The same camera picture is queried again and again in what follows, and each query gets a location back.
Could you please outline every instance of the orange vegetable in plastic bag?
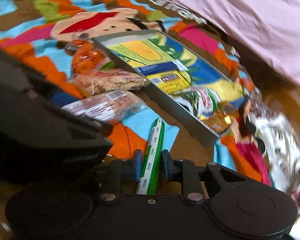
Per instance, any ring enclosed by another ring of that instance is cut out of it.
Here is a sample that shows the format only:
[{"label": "orange vegetable in plastic bag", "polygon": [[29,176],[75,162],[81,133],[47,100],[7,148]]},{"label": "orange vegetable in plastic bag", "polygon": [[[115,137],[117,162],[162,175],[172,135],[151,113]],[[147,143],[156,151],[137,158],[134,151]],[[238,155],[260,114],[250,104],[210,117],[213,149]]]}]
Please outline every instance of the orange vegetable in plastic bag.
[{"label": "orange vegetable in plastic bag", "polygon": [[72,41],[79,45],[78,50],[72,59],[72,69],[74,73],[93,70],[98,63],[104,60],[105,56],[101,51],[94,50],[93,44],[87,41]]}]

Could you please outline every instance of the yellow package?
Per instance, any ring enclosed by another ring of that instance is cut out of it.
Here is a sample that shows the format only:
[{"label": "yellow package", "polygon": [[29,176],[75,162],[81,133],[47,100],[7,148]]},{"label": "yellow package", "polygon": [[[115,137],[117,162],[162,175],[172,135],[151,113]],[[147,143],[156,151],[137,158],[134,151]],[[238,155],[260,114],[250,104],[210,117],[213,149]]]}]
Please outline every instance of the yellow package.
[{"label": "yellow package", "polygon": [[177,70],[149,75],[147,78],[167,94],[190,87],[187,80]]}]

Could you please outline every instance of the barcode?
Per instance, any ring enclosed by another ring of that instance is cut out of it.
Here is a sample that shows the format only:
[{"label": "barcode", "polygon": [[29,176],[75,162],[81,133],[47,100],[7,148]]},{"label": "barcode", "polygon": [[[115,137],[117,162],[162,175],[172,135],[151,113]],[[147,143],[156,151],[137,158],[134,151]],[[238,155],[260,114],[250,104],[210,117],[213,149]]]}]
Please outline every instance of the barcode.
[{"label": "barcode", "polygon": [[150,78],[149,80],[150,80],[150,82],[152,82],[155,85],[163,83],[161,78]]},{"label": "barcode", "polygon": [[124,97],[125,95],[127,95],[125,92],[118,90],[118,91],[114,91],[114,92],[112,92],[110,94],[107,94],[107,97],[110,100],[116,100],[116,99],[118,99],[120,97]]}]

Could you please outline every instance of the black object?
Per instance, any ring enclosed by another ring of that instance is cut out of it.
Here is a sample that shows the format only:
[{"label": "black object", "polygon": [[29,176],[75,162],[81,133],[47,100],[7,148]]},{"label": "black object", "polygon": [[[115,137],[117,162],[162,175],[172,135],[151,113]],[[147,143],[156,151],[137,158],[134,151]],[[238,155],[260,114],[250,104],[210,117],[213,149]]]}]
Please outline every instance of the black object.
[{"label": "black object", "polygon": [[89,194],[16,194],[6,205],[12,231],[19,240],[291,239],[297,207],[288,195],[217,163],[172,160],[167,150],[163,171],[181,195],[121,195],[120,182],[139,177],[139,155],[91,171],[102,187]]},{"label": "black object", "polygon": [[52,104],[58,88],[0,51],[0,178],[24,184],[77,178],[99,164],[112,126]]}]

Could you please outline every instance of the pink patch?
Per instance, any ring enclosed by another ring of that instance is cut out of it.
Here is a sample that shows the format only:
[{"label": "pink patch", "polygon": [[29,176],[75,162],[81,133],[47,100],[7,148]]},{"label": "pink patch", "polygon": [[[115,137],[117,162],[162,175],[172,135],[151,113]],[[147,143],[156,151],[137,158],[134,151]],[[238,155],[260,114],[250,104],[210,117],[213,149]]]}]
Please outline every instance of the pink patch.
[{"label": "pink patch", "polygon": [[179,35],[188,41],[191,41],[194,45],[197,45],[199,48],[211,53],[212,55],[218,49],[218,42],[210,38],[204,32],[196,29],[194,26],[188,27],[182,30]]},{"label": "pink patch", "polygon": [[35,27],[33,29],[30,29],[24,33],[21,33],[20,35],[18,35],[17,37],[15,37],[14,39],[11,39],[3,44],[1,44],[1,47],[7,47],[7,46],[11,46],[11,45],[19,45],[19,44],[23,44],[23,43],[29,43],[32,41],[37,41],[40,39],[46,39],[50,37],[50,32],[52,30],[52,28],[54,27],[53,24],[48,25],[46,27],[43,27],[41,29],[38,29],[38,27]]}]

